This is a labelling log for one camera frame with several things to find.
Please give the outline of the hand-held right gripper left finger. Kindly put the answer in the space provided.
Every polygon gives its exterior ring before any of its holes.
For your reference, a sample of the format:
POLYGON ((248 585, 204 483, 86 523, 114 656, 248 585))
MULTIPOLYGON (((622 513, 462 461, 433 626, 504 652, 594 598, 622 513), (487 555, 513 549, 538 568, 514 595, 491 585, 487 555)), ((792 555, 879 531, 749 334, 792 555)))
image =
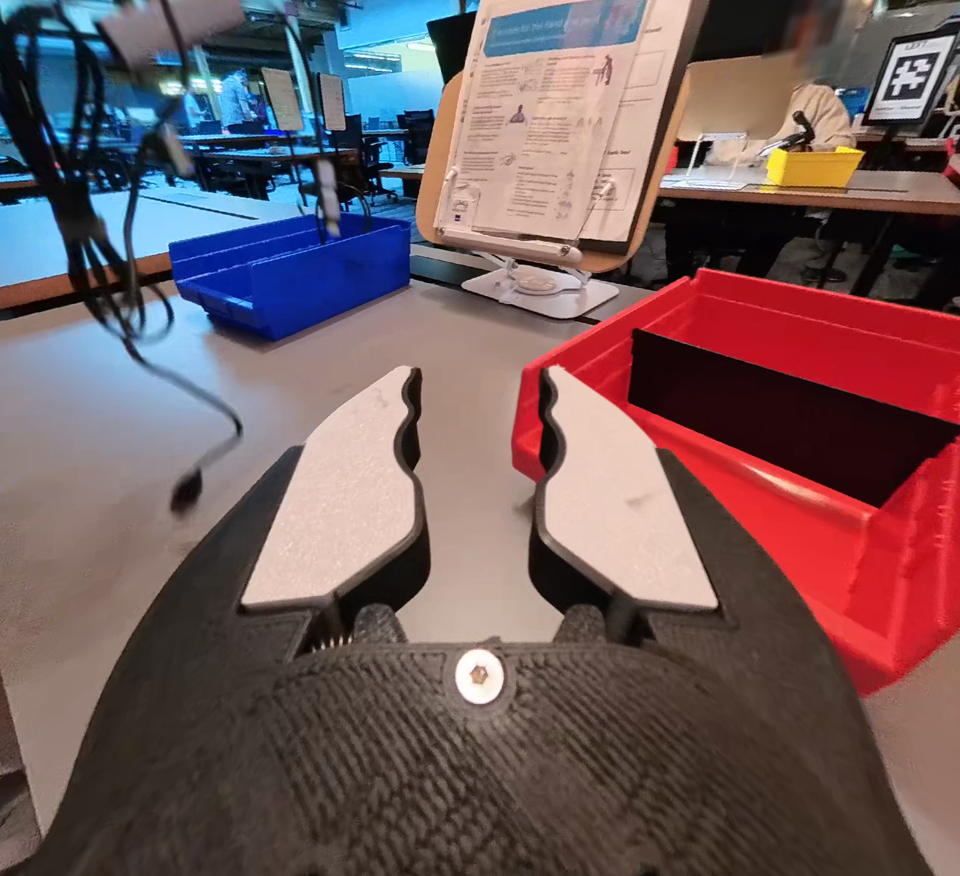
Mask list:
POLYGON ((423 372, 398 366, 304 440, 241 595, 248 614, 307 610, 320 633, 354 631, 362 609, 398 612, 431 557, 421 458, 423 372))

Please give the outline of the instruction sheet with blue header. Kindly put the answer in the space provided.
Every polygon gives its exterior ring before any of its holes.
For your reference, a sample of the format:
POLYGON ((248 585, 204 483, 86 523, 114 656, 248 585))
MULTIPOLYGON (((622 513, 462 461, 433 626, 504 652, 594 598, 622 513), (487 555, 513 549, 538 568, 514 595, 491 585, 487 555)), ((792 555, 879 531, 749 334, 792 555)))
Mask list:
POLYGON ((577 241, 652 0, 489 0, 438 226, 577 241))

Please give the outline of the black white printed tag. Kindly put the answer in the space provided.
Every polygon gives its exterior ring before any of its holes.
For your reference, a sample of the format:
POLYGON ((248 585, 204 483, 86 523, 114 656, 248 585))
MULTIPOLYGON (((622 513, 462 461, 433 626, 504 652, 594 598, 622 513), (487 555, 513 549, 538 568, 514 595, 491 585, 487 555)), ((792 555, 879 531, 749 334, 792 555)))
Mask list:
POLYGON ((862 126, 918 126, 939 98, 958 47, 958 23, 895 37, 863 112, 862 126))

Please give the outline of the black office chair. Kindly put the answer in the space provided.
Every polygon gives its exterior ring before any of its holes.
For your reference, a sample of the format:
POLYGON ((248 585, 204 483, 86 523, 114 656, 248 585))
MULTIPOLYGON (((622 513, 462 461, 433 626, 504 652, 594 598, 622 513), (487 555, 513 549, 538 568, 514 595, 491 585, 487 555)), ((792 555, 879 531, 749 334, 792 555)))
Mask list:
POLYGON ((404 130, 403 161, 407 166, 426 163, 435 114, 433 110, 406 110, 396 117, 398 128, 404 130))

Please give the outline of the yellow plastic bin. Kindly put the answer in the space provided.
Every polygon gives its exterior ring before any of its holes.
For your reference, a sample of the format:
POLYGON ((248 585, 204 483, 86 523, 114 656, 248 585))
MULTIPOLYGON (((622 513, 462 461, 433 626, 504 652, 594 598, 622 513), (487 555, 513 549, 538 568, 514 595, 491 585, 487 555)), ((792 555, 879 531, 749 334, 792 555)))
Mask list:
POLYGON ((766 163, 766 182, 781 188, 846 189, 865 155, 845 146, 831 151, 777 147, 766 163))

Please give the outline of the wooden document stand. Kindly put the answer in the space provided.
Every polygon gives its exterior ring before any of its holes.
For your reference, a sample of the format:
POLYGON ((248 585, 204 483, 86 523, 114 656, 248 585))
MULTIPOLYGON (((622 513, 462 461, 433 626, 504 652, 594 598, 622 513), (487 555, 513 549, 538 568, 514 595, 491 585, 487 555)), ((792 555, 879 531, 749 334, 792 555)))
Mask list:
POLYGON ((686 104, 686 72, 698 32, 710 0, 694 0, 692 27, 687 30, 681 48, 689 54, 650 182, 633 220, 628 238, 614 246, 549 241, 537 237, 483 233, 438 225, 443 210, 451 143, 458 123, 464 71, 444 88, 430 140, 424 174, 416 206, 416 224, 420 234, 444 250, 468 252, 488 260, 490 270, 465 280, 462 288, 494 302, 535 313, 546 318, 572 320, 585 316, 612 302, 619 293, 616 285, 598 281, 604 272, 619 270, 637 253, 657 199, 657 189, 667 167, 676 138, 683 107, 686 104))
POLYGON ((264 66, 261 68, 261 77, 277 129, 286 133, 303 131, 303 111, 290 72, 264 66))
POLYGON ((343 133, 348 129, 344 83, 340 76, 324 72, 316 73, 319 93, 319 109, 325 130, 343 133))

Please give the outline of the red plastic bin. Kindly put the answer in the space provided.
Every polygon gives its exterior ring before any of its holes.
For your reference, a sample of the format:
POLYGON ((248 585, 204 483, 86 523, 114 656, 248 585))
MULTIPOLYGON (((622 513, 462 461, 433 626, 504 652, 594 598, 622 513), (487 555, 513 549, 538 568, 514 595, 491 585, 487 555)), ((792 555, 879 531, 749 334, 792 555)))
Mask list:
POLYGON ((873 507, 631 405, 636 329, 958 425, 957 317, 702 270, 528 363, 511 450, 516 470, 544 475, 539 377, 561 366, 677 456, 774 558, 862 697, 958 633, 958 439, 873 507))

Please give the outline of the black monitor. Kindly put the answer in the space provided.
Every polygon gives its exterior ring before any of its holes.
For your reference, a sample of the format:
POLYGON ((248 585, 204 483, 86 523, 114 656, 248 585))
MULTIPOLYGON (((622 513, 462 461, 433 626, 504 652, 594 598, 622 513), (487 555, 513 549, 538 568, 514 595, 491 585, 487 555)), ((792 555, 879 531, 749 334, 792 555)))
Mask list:
POLYGON ((690 63, 778 50, 794 0, 710 0, 690 63))
POLYGON ((426 23, 427 34, 434 47, 443 86, 447 86, 465 68, 474 34, 476 15, 476 10, 471 10, 432 19, 426 23))

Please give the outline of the grey desk with wooden edge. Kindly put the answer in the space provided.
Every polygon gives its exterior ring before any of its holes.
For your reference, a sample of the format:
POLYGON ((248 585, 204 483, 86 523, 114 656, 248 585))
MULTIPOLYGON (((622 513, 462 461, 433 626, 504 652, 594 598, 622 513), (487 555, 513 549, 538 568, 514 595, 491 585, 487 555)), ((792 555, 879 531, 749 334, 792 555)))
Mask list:
POLYGON ((845 187, 777 186, 758 167, 705 166, 665 175, 658 195, 754 205, 957 218, 959 190, 929 172, 856 170, 845 187))
MULTIPOLYGON (((294 218, 281 202, 224 193, 165 188, 138 198, 133 249, 138 269, 153 276, 171 269, 169 245, 223 231, 294 218)), ((73 294, 66 249, 44 199, 1 208, 1 309, 45 303, 73 294)))

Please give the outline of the blue plastic bin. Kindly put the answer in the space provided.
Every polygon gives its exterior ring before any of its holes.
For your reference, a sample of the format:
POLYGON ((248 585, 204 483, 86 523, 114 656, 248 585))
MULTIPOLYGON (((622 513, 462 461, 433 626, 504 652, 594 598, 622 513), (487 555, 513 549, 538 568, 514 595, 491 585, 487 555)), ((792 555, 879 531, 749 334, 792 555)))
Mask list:
POLYGON ((312 216, 172 241, 177 291, 214 322, 279 342, 409 285, 411 226, 347 213, 325 242, 312 216))

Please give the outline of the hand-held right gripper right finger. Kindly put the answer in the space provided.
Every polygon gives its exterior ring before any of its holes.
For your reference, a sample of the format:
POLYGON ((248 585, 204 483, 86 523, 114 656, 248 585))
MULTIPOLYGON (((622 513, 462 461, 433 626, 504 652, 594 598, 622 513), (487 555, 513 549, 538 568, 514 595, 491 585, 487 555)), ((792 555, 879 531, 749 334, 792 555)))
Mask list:
POLYGON ((529 574, 562 614, 598 609, 615 642, 649 612, 708 619, 722 604, 653 439, 559 365, 541 370, 529 574))

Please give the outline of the beige divider panel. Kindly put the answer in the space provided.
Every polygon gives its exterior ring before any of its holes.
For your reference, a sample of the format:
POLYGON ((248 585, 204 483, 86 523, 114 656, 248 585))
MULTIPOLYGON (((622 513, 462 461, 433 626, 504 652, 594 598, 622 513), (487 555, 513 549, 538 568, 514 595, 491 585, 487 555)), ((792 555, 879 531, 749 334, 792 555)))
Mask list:
POLYGON ((793 52, 692 63, 677 139, 715 134, 764 140, 785 121, 800 66, 793 52))

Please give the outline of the black bin divider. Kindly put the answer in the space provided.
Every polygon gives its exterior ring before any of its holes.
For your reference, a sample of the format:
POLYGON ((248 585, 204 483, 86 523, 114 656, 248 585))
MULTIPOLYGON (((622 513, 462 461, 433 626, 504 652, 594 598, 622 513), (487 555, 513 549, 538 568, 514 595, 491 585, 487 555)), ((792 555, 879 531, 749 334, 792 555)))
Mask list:
POLYGON ((956 423, 649 330, 631 358, 632 406, 877 509, 958 439, 956 423))

